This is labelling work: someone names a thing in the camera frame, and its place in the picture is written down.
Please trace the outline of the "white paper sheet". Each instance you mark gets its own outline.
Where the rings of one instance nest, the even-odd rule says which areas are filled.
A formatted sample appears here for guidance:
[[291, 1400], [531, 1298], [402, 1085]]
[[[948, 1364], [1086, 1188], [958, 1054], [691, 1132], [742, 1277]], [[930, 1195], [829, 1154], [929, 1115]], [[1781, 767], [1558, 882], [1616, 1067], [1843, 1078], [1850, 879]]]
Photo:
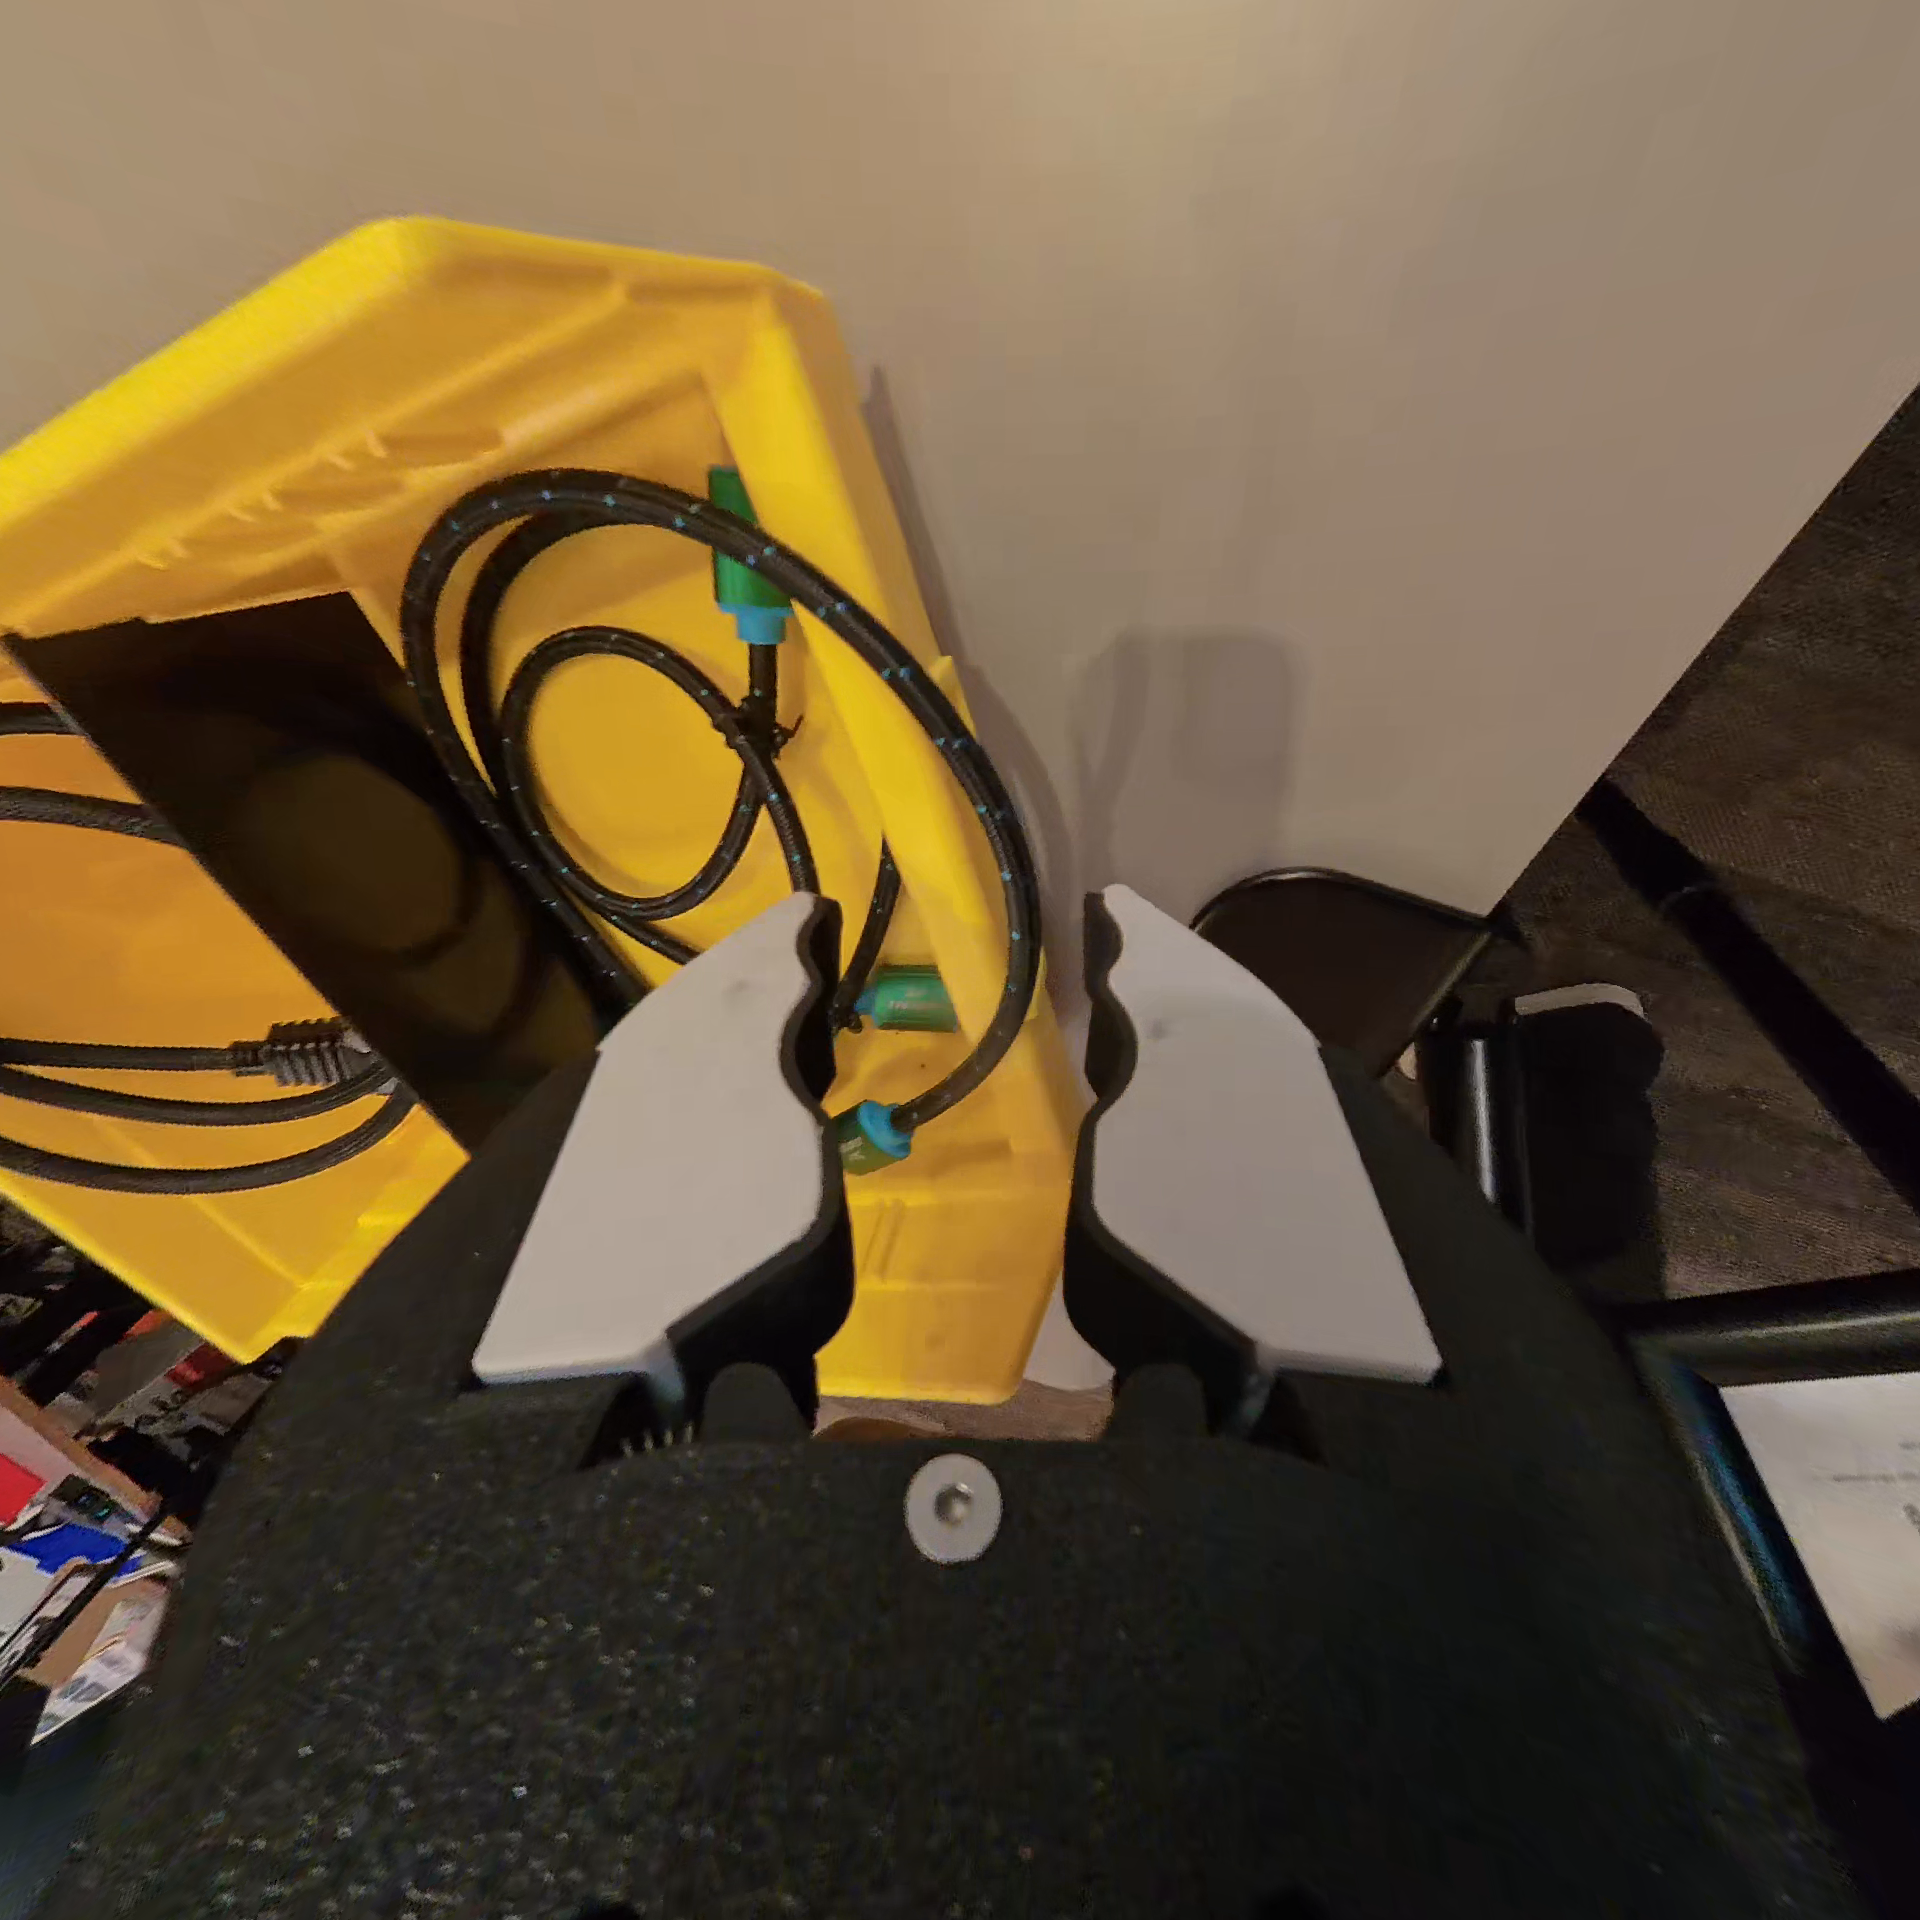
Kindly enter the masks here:
[[1918, 1701], [1918, 1374], [1738, 1383], [1723, 1401], [1872, 1714]]

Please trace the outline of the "yellow plastic tray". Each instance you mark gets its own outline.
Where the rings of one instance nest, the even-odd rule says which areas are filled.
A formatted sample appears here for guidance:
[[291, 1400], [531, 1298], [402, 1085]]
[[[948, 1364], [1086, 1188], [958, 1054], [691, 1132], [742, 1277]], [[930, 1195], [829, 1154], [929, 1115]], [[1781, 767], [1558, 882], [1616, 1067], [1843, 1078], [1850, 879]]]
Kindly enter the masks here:
[[[710, 480], [741, 487], [769, 536], [900, 638], [981, 741], [935, 640], [829, 300], [741, 262], [374, 221], [4, 454], [4, 1038], [211, 1045], [291, 1022], [354, 1027], [28, 677], [9, 640], [348, 592], [407, 673], [400, 598], [429, 524], [463, 494], [541, 467], [609, 470], [698, 497]], [[714, 599], [710, 553], [628, 527], [564, 539], [516, 580], [495, 624], [493, 697], [541, 640], [588, 622], [658, 638], [731, 704], [748, 689], [748, 648]], [[780, 773], [818, 863], [814, 892], [843, 912], [836, 970], [849, 984], [829, 1014], [825, 1106], [896, 1106], [950, 1074], [996, 1014], [1002, 885], [973, 804], [852, 648], [799, 609], [778, 658], [790, 729]], [[706, 863], [741, 781], [736, 755], [684, 692], [615, 658], [545, 682], [531, 750], [550, 827], [590, 875], [632, 895], [667, 893]], [[631, 1009], [799, 893], [789, 874], [761, 820], [732, 877], [664, 924], [695, 949], [688, 963], [609, 928], [640, 978]], [[628, 1011], [600, 1009], [572, 963], [600, 1040]], [[900, 963], [941, 971], [956, 1031], [841, 1027], [868, 974]], [[220, 1071], [74, 1080], [277, 1095], [266, 1078]], [[478, 1159], [482, 1145], [463, 1147], [412, 1095], [383, 1144], [292, 1183], [150, 1198], [4, 1170], [4, 1200], [253, 1360], [316, 1333]], [[996, 1403], [1017, 1392], [1058, 1277], [1070, 1106], [1038, 985], [986, 1083], [926, 1122], [904, 1162], [851, 1174], [856, 1277], [851, 1317], [821, 1360], [829, 1395]], [[198, 1129], [4, 1098], [4, 1138], [219, 1168], [333, 1140], [372, 1111], [366, 1099]]]

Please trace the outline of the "black folding chair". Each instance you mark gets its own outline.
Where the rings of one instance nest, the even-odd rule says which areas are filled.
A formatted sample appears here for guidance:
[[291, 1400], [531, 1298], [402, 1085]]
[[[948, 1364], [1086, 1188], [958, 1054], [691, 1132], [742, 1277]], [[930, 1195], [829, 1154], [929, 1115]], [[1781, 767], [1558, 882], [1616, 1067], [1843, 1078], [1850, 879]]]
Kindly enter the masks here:
[[[1198, 912], [1194, 929], [1274, 989], [1318, 1040], [1378, 1071], [1404, 1064], [1435, 1135], [1531, 1235], [1521, 993], [1468, 985], [1494, 924], [1355, 875], [1294, 870], [1239, 882]], [[1918, 1376], [1917, 1272], [1596, 1303], [1615, 1317], [1779, 1649], [1800, 1670], [1843, 1660], [1860, 1681], [1723, 1390]]]

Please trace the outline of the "pile of assorted items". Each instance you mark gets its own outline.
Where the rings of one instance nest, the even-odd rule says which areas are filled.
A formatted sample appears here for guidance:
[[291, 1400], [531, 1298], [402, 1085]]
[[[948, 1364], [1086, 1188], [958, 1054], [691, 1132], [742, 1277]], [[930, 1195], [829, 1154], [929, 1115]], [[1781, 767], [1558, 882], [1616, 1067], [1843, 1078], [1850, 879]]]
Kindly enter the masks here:
[[165, 1505], [182, 1536], [302, 1345], [231, 1356], [4, 1201], [4, 1523], [86, 1480], [138, 1516]]

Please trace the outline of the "cardboard box of items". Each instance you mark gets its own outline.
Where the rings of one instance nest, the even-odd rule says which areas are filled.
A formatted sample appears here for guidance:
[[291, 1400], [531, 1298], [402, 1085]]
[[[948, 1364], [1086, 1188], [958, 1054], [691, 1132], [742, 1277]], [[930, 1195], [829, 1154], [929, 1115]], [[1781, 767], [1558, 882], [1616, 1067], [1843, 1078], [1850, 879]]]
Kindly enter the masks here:
[[25, 1774], [42, 1722], [132, 1599], [160, 1598], [189, 1530], [10, 1379], [2, 1383], [2, 1761]]

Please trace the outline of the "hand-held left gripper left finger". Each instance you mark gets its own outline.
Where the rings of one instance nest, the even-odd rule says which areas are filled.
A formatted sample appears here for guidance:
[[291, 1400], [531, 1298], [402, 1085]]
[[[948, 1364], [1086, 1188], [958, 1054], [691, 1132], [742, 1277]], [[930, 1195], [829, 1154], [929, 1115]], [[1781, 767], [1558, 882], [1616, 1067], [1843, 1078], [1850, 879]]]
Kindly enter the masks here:
[[473, 1353], [485, 1385], [634, 1379], [701, 1411], [753, 1364], [817, 1410], [855, 1298], [825, 1110], [843, 933], [834, 899], [790, 893], [613, 1026]]

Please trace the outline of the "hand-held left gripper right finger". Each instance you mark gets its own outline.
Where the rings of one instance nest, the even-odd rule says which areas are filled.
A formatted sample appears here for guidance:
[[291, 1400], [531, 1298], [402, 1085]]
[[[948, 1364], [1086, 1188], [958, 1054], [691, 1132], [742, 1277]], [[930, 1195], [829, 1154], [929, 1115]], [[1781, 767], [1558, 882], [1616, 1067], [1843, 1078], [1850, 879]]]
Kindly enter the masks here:
[[1428, 1388], [1445, 1362], [1324, 1045], [1126, 883], [1084, 899], [1089, 1027], [1067, 1313], [1117, 1398], [1179, 1372], [1208, 1427], [1291, 1376]]

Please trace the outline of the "black port hub box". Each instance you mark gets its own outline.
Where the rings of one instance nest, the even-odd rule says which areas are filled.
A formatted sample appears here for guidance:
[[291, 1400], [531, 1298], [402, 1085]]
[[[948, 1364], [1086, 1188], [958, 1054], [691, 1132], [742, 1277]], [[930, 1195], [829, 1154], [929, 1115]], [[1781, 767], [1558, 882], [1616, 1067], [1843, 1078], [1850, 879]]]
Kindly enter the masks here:
[[348, 589], [9, 645], [460, 1147], [595, 1051], [563, 937]]

